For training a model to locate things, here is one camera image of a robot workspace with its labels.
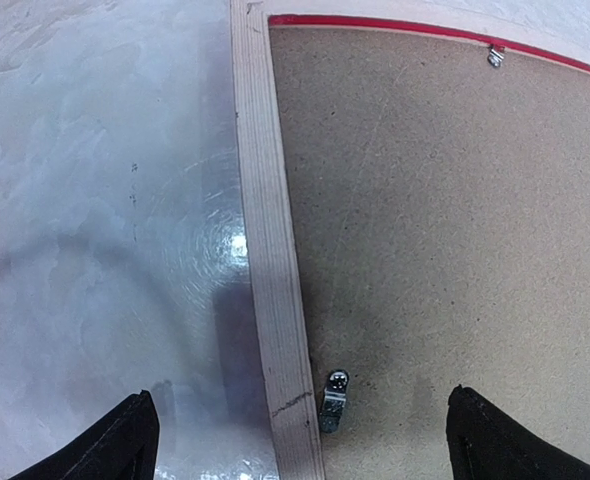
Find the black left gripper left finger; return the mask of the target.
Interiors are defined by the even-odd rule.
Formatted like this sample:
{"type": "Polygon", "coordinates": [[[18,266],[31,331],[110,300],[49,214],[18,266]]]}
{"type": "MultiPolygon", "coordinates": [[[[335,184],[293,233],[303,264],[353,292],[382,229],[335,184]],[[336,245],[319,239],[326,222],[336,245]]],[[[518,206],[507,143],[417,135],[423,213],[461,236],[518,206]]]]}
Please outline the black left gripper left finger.
{"type": "Polygon", "coordinates": [[[68,445],[19,472],[21,479],[152,479],[159,419],[151,394],[131,394],[68,445]]]}

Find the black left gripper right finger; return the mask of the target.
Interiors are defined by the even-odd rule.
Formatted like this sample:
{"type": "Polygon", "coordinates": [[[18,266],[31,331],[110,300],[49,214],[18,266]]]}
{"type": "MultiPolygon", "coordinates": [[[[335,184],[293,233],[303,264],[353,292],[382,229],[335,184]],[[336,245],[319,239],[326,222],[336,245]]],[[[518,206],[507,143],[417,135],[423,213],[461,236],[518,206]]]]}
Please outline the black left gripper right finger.
{"type": "Polygon", "coordinates": [[[590,465],[537,437],[470,387],[448,399],[455,479],[590,479],[590,465]]]}

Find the red wooden picture frame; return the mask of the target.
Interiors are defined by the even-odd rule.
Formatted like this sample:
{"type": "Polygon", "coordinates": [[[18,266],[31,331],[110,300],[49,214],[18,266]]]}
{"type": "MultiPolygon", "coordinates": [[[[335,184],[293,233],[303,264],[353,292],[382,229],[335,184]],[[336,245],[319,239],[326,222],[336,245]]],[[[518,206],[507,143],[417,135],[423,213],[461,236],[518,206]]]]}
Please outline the red wooden picture frame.
{"type": "Polygon", "coordinates": [[[278,28],[419,35],[590,75],[590,1],[235,1],[237,132],[253,299],[269,418],[284,479],[330,479],[322,439],[336,433],[350,374],[314,381],[270,33],[278,28]]]}

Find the brown frame backing board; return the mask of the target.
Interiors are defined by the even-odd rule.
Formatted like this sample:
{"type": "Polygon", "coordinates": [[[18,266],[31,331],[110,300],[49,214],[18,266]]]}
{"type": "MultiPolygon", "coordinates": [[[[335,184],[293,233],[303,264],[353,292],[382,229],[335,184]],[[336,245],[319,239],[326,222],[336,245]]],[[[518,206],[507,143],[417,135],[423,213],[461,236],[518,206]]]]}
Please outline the brown frame backing board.
{"type": "Polygon", "coordinates": [[[330,479],[448,479],[474,388],[590,464],[590,75],[419,35],[270,33],[330,479]]]}

